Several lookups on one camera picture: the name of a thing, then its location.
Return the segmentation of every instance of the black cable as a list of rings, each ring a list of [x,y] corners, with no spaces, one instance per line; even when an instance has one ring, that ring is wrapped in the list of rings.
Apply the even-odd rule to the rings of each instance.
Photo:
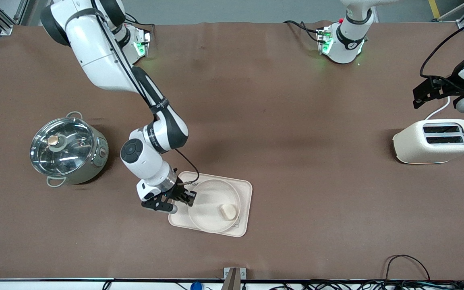
[[[334,290],[345,290],[341,288],[341,285],[346,288],[346,290],[352,290],[350,286],[346,285],[344,282],[341,280],[321,280],[321,279],[311,279],[309,280],[310,284],[318,284],[318,285],[324,285],[324,287],[328,286]]]
[[[398,286],[395,286],[394,290],[404,290],[404,283],[406,281],[405,280],[402,280],[402,282],[400,283],[400,285]]]
[[[128,20],[126,20],[124,23],[126,24],[130,24],[130,25],[134,25],[134,24],[137,24],[135,22],[129,22]],[[143,29],[144,31],[146,31],[147,33],[153,33],[151,30],[148,30],[148,29]]]
[[[410,255],[396,255],[392,259],[390,259],[390,261],[388,262],[388,267],[386,268],[386,276],[384,278],[383,287],[382,287],[383,289],[386,289],[386,283],[388,282],[388,275],[389,275],[389,272],[390,272],[390,266],[392,265],[392,262],[394,261],[394,259],[397,259],[399,257],[407,257],[409,259],[413,259],[413,260],[417,261],[418,264],[420,264],[420,266],[422,266],[422,268],[425,270],[425,273],[427,274],[427,280],[428,281],[431,280],[431,275],[429,275],[429,271],[427,271],[427,268],[425,268],[424,264],[422,264],[422,262],[418,261],[417,258],[412,257]]]
[[[297,22],[294,22],[293,20],[286,20],[282,23],[290,23],[290,24],[295,24],[296,26],[298,26],[300,29],[304,29],[304,30],[307,30],[309,32],[316,32],[316,31],[313,31],[313,30],[310,30],[309,28],[307,27],[304,27],[304,26],[301,26],[300,24],[298,24]]]
[[[180,283],[178,283],[178,282],[175,282],[175,284],[177,284],[178,286],[182,287],[182,289],[184,289],[184,290],[188,290],[187,288],[185,288],[184,286],[182,286],[182,285],[181,285]]]
[[[155,28],[155,24],[153,24],[153,23],[141,23],[141,22],[138,22],[138,21],[137,21],[137,18],[135,18],[134,16],[132,16],[130,13],[125,13],[125,18],[126,18],[127,16],[131,18],[131,19],[127,19],[127,20],[130,21],[130,22],[133,22],[133,23],[139,24],[139,25],[144,25],[144,26],[151,26],[151,29]]]
[[[438,44],[438,46],[436,46],[436,48],[431,52],[431,54],[425,59],[425,61],[423,62],[422,66],[420,67],[420,76],[421,77],[424,77],[424,78],[431,78],[431,77],[436,77],[437,79],[441,79],[442,81],[445,81],[447,83],[449,83],[451,86],[453,86],[454,88],[457,88],[459,91],[462,91],[464,92],[464,89],[460,88],[459,86],[457,86],[456,84],[454,84],[452,81],[450,81],[449,79],[445,78],[445,77],[441,77],[439,75],[425,75],[423,73],[424,71],[424,68],[425,66],[427,65],[427,63],[429,62],[429,60],[433,57],[433,55],[435,55],[435,53],[447,42],[449,41],[451,38],[453,38],[455,35],[457,35],[458,33],[460,33],[461,31],[464,30],[464,26],[459,28],[458,30],[456,30],[455,32],[453,32],[451,35],[449,35],[447,38],[445,38],[442,42],[440,42],[440,44]]]
[[[294,290],[293,288],[287,288],[286,284],[283,283],[284,286],[277,286],[277,287],[274,287],[274,288],[270,288],[269,290],[278,290],[278,289],[283,289],[283,290]]]
[[[375,283],[375,287],[372,290],[386,290],[386,286],[383,282]]]
[[[425,66],[427,65],[427,63],[429,62],[429,60],[433,57],[433,55],[435,55],[435,53],[440,49],[440,47],[442,47],[447,41],[449,41],[451,38],[453,38],[456,34],[460,33],[461,31],[464,30],[464,26],[459,28],[458,30],[456,30],[455,32],[453,32],[451,35],[449,35],[447,38],[445,38],[442,42],[440,42],[440,44],[438,44],[438,46],[436,46],[436,48],[433,50],[433,52],[431,52],[431,54],[425,59],[425,61],[423,62],[422,66],[420,67],[420,76],[421,77],[424,77],[424,78],[431,78],[431,77],[436,77],[437,79],[441,79],[442,81],[446,81],[447,83],[449,83],[451,86],[453,86],[454,88],[457,88],[459,91],[462,91],[464,92],[464,89],[460,88],[459,86],[457,86],[456,84],[454,84],[453,82],[451,82],[450,80],[448,80],[447,78],[445,77],[441,77],[439,75],[425,75],[423,72],[424,72],[424,68]]]
[[[97,7],[96,7],[96,1],[95,0],[91,0],[91,5],[94,9],[97,10]],[[134,85],[135,89],[137,90],[137,92],[139,93],[139,95],[142,97],[142,99],[147,103],[148,107],[151,108],[152,105],[149,103],[149,100],[146,96],[146,93],[144,92],[143,88],[141,85],[138,85],[136,84],[136,81],[137,79],[135,79],[135,77],[132,77],[129,73],[129,71],[127,70],[127,68],[125,67],[125,64],[123,63],[123,61],[121,60],[121,57],[119,57],[118,55],[118,52],[117,50],[114,48],[114,46],[112,45],[112,40],[110,40],[110,37],[107,35],[106,31],[105,31],[105,26],[103,26],[103,23],[101,22],[99,16],[96,14],[96,20],[98,21],[98,24],[99,24],[99,27],[102,29],[102,32],[103,32],[103,35],[105,35],[105,38],[107,39],[107,42],[110,44],[110,47],[112,49],[112,51],[114,51],[114,54],[116,55],[119,63],[121,64],[121,67],[123,68],[123,70],[125,71],[126,75],[128,76],[128,78],[130,79],[130,81],[132,82],[132,84]],[[130,69],[131,71],[131,66],[128,62],[128,59],[126,58],[126,55],[123,53],[123,57],[124,59],[126,60],[126,63],[128,65],[128,68]]]
[[[286,283],[284,283],[284,287],[285,287],[285,289],[287,289],[287,290],[295,290],[295,289],[293,289],[292,287],[288,286]]]
[[[316,30],[312,30],[312,29],[307,28],[307,26],[305,26],[305,24],[304,24],[303,21],[300,22],[300,24],[298,24],[297,22],[294,22],[293,20],[286,20],[286,21],[284,21],[283,23],[295,24],[296,26],[298,26],[298,28],[303,29],[303,30],[307,33],[307,35],[309,35],[309,37],[311,37],[311,39],[313,39],[314,41],[319,42],[320,44],[324,44],[324,43],[325,43],[325,41],[323,41],[323,40],[317,40],[315,37],[313,37],[313,36],[311,35],[311,32],[312,32],[312,33],[317,33]]]
[[[188,185],[188,184],[191,184],[193,182],[196,182],[199,179],[199,170],[198,170],[198,168],[191,162],[191,160],[189,160],[182,152],[180,152],[180,150],[175,148],[175,151],[177,151],[178,154],[180,154],[197,172],[197,178],[195,180],[178,183],[177,185]]]
[[[383,280],[367,280],[365,281],[363,284],[359,285],[359,287],[357,288],[357,290],[367,290],[367,289],[370,289],[370,284],[372,283],[376,283],[376,282],[383,282]]]
[[[309,37],[311,37],[311,39],[313,39],[313,40],[316,41],[316,42],[319,42],[320,44],[324,44],[324,43],[325,43],[325,41],[323,41],[323,40],[317,40],[315,37],[313,37],[313,36],[311,35],[311,33],[309,32],[309,29],[307,28],[307,26],[305,26],[305,23],[304,23],[303,21],[300,22],[300,25],[304,27],[305,32],[307,33],[307,35],[309,35]]]
[[[438,288],[438,289],[445,289],[445,290],[455,290],[455,289],[458,289],[458,288],[452,288],[452,287],[444,287],[444,286],[440,286],[440,285],[434,285],[434,284],[423,284],[424,286],[427,286],[427,287],[433,287],[433,288]]]
[[[105,281],[101,290],[108,290],[110,288],[110,285],[112,284],[112,281],[114,281],[114,279]]]
[[[300,285],[302,285],[302,287],[303,287],[302,290],[313,290],[311,284],[308,284],[308,283],[301,283]]]

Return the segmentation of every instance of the glass lid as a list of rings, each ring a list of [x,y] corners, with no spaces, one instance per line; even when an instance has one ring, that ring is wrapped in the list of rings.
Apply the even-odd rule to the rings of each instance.
[[[47,176],[63,176],[85,163],[93,144],[94,135],[87,123],[74,117],[56,119],[35,134],[31,164]]]

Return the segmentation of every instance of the cable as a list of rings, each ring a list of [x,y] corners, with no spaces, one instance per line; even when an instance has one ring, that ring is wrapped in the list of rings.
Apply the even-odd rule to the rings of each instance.
[[[135,23],[135,22],[129,22],[129,21],[125,21],[124,22],[125,24],[130,24],[132,26],[134,26],[134,24],[138,24],[138,23]],[[153,34],[153,31],[151,30],[148,30],[148,29],[143,29],[144,31],[146,31],[147,33],[152,33]]]
[[[304,26],[298,24],[297,22],[294,22],[293,20],[286,20],[286,21],[284,21],[284,22],[282,22],[282,23],[295,24],[295,25],[298,26],[300,29],[304,29],[304,30],[307,30],[307,31],[309,31],[309,32],[314,32],[314,33],[316,32],[316,31],[310,30],[309,28],[304,27]]]
[[[125,13],[125,19],[126,17],[129,17],[129,18],[132,18],[132,19],[127,19],[128,21],[130,22],[133,22],[135,24],[139,24],[139,25],[144,25],[144,26],[151,26],[151,29],[155,28],[155,24],[153,23],[141,23],[141,22],[138,22],[137,21],[137,18],[135,18],[134,16],[132,16],[130,13]]]
[[[180,150],[175,148],[175,151],[178,152],[178,154],[180,154],[197,172],[197,178],[195,180],[186,181],[186,182],[182,182],[182,183],[177,183],[177,185],[188,185],[188,184],[191,184],[193,182],[196,182],[199,179],[199,170],[198,170],[198,168],[191,162],[191,160],[189,160],[182,152],[180,152]]]
[[[352,290],[350,288],[350,286],[346,285],[345,283],[343,283],[341,280],[322,280],[322,279],[311,279],[309,280],[309,283],[310,284],[317,284],[317,286],[315,287],[315,290],[318,289],[318,286],[319,285],[323,285],[323,287],[321,287],[320,289],[328,286],[334,290],[345,290],[343,288],[341,288],[341,286],[344,286],[346,288],[346,290]]]
[[[182,286],[182,285],[181,285],[180,283],[178,283],[178,282],[175,282],[175,284],[177,284],[178,286],[182,287],[182,289],[184,289],[184,290],[188,290],[187,288],[185,288],[184,286]]]
[[[325,43],[325,41],[323,41],[323,40],[317,40],[315,37],[313,37],[313,36],[311,35],[311,32],[317,34],[316,30],[318,30],[318,29],[323,29],[323,27],[319,27],[319,28],[316,28],[315,30],[312,30],[312,29],[307,28],[307,26],[305,26],[305,24],[304,24],[303,21],[300,22],[300,24],[298,24],[297,22],[294,22],[293,20],[286,20],[286,21],[284,21],[283,23],[295,24],[296,26],[298,26],[298,28],[303,29],[303,30],[307,33],[307,35],[309,35],[309,37],[311,37],[311,39],[313,39],[314,41],[319,42],[320,44],[324,44],[324,43]]]
[[[390,272],[390,266],[392,265],[392,262],[394,261],[394,259],[397,259],[398,257],[407,257],[407,258],[414,259],[415,261],[417,261],[418,264],[420,264],[420,266],[422,266],[422,268],[425,270],[425,273],[427,274],[427,280],[428,281],[431,280],[431,276],[429,275],[429,271],[427,271],[427,268],[425,268],[424,264],[422,264],[422,262],[418,261],[418,259],[416,259],[415,257],[411,257],[410,255],[396,255],[388,262],[388,267],[386,268],[386,276],[385,276],[383,286],[382,286],[383,289],[386,289],[386,283],[388,282],[388,275],[389,275],[389,272]]]
[[[97,7],[96,7],[96,1],[95,0],[91,0],[91,5],[94,9],[97,10]],[[110,40],[110,37],[107,35],[107,31],[105,30],[105,26],[103,26],[103,23],[101,22],[101,19],[99,17],[99,15],[95,15],[96,16],[96,20],[98,21],[98,24],[99,24],[99,27],[102,29],[103,31],[103,34],[105,35],[105,38],[107,39],[107,42],[110,44],[110,47],[112,49],[112,51],[114,51],[114,55],[116,55],[119,63],[121,64],[121,67],[123,68],[123,70],[125,71],[126,75],[128,76],[128,78],[130,79],[131,83],[134,85],[134,88],[137,90],[138,94],[142,97],[142,99],[147,103],[148,107],[151,108],[152,105],[149,103],[149,100],[146,96],[146,93],[144,92],[142,86],[140,84],[136,84],[136,81],[137,79],[135,79],[135,77],[132,77],[129,73],[129,71],[127,70],[127,68],[125,67],[125,64],[123,63],[123,60],[121,60],[121,58],[119,57],[118,55],[118,52],[116,50],[116,48],[114,47],[114,45],[112,44],[112,40]],[[132,68],[130,66],[130,63],[128,62],[128,59],[126,58],[126,55],[123,53],[123,57],[126,61],[126,64],[128,65],[128,68],[129,70],[131,71]]]
[[[382,280],[368,280],[368,281],[365,281],[363,284],[359,285],[359,287],[357,288],[357,290],[367,290],[367,289],[370,289],[370,284],[371,283],[374,283],[374,282],[382,282]]]
[[[447,41],[449,41],[451,38],[453,38],[456,34],[460,33],[461,31],[464,30],[464,26],[462,28],[459,28],[458,30],[456,30],[455,32],[453,32],[451,35],[449,35],[447,38],[445,38],[442,42],[440,42],[440,44],[438,44],[438,46],[436,46],[436,48],[433,50],[433,52],[431,52],[431,54],[425,59],[425,61],[423,62],[422,66],[420,67],[420,76],[421,77],[424,77],[426,79],[428,78],[431,78],[431,77],[436,77],[438,79],[441,79],[442,81],[446,81],[447,83],[449,83],[451,86],[453,86],[454,88],[457,88],[459,91],[462,91],[464,92],[464,89],[460,88],[459,86],[457,86],[456,84],[454,84],[453,82],[451,82],[450,80],[448,80],[447,78],[445,77],[441,77],[439,75],[425,75],[423,72],[424,72],[424,68],[425,66],[427,65],[427,63],[429,62],[429,60],[433,57],[433,55],[435,55],[435,53],[440,49],[440,47],[442,47]]]
[[[285,287],[285,289],[287,289],[287,290],[295,290],[293,287],[291,287],[290,284],[287,284],[287,283],[284,283],[284,287]]]
[[[286,283],[282,283],[283,286],[277,286],[277,287],[274,287],[274,288],[271,288],[269,290],[278,290],[278,289],[282,289],[282,290],[295,290],[291,287],[289,287]]]
[[[438,46],[436,46],[436,48],[431,52],[431,54],[425,59],[425,61],[423,62],[422,66],[420,67],[420,76],[421,77],[424,77],[426,79],[430,79],[431,77],[436,77],[437,79],[441,79],[442,81],[445,81],[447,83],[449,83],[451,86],[453,86],[454,88],[457,88],[459,91],[461,92],[464,92],[464,89],[460,88],[459,86],[457,86],[456,84],[454,84],[452,81],[450,81],[449,79],[445,78],[445,77],[441,77],[439,75],[425,75],[423,72],[424,72],[424,68],[425,66],[427,65],[427,63],[429,62],[429,60],[433,57],[433,55],[435,55],[435,53],[440,49],[440,47],[442,47],[447,41],[449,41],[451,38],[453,38],[455,35],[457,35],[458,33],[460,33],[461,31],[464,30],[464,26],[459,28],[458,30],[456,30],[455,32],[453,32],[451,35],[449,35],[447,38],[445,38],[442,42],[440,42],[440,44],[438,44]]]
[[[415,283],[423,284],[425,286],[434,287],[434,288],[438,288],[438,289],[448,289],[448,290],[456,289],[456,288],[451,288],[451,287],[443,287],[443,286],[440,286],[440,285],[436,285],[436,284],[433,284],[433,283],[427,283],[427,282],[423,282],[423,281],[415,281]]]
[[[105,281],[101,290],[108,290],[110,288],[110,285],[112,284],[112,281],[114,281],[114,279]]]
[[[447,97],[447,102],[445,103],[445,105],[443,105],[441,108],[439,108],[438,110],[432,112],[429,114],[429,116],[427,116],[424,120],[429,120],[429,118],[431,118],[432,116],[434,116],[434,114],[436,114],[437,112],[443,110],[444,108],[446,108],[449,104],[451,103],[451,96],[448,96]]]
[[[311,284],[301,283],[300,285],[302,285],[302,290],[313,290],[313,288],[311,288]]]

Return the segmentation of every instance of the metal bracket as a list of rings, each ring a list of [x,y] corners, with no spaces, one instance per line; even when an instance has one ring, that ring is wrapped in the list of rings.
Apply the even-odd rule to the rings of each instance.
[[[230,268],[238,268],[238,267],[226,267],[226,268],[223,268],[223,279],[227,278],[228,272],[230,272]],[[241,280],[247,278],[247,269],[246,268],[240,268],[239,267],[239,272],[241,274]]]
[[[330,51],[330,46],[332,45],[334,39],[332,37],[331,26],[324,27],[323,29],[316,30],[316,44],[318,46],[318,53],[320,55],[328,53]]]
[[[1,36],[10,36],[12,34],[12,31],[13,31],[13,25],[10,26],[10,30],[1,30],[1,33],[0,35]]]
[[[144,44],[145,48],[144,48],[144,57],[148,57],[148,50],[149,50],[149,43],[151,42],[151,33],[150,32],[147,32],[144,34],[144,42],[146,42],[146,44]]]

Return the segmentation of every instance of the brown tablecloth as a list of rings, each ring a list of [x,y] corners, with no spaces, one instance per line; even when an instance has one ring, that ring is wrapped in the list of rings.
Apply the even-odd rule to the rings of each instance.
[[[414,110],[411,90],[454,29],[374,24],[363,53],[339,65],[286,24],[158,26],[140,66],[188,125],[182,151],[203,173],[254,186],[247,233],[232,238],[143,209],[118,151],[151,121],[147,106],[92,85],[42,27],[14,27],[0,39],[0,277],[212,278],[243,266],[249,278],[380,278],[405,253],[433,279],[464,279],[464,156],[410,166],[391,147],[443,104]],[[447,75],[463,58],[461,33],[426,72]],[[110,158],[93,182],[48,188],[31,139],[72,110],[107,137]],[[451,106],[437,116],[464,118]],[[405,260],[390,277],[424,279]]]

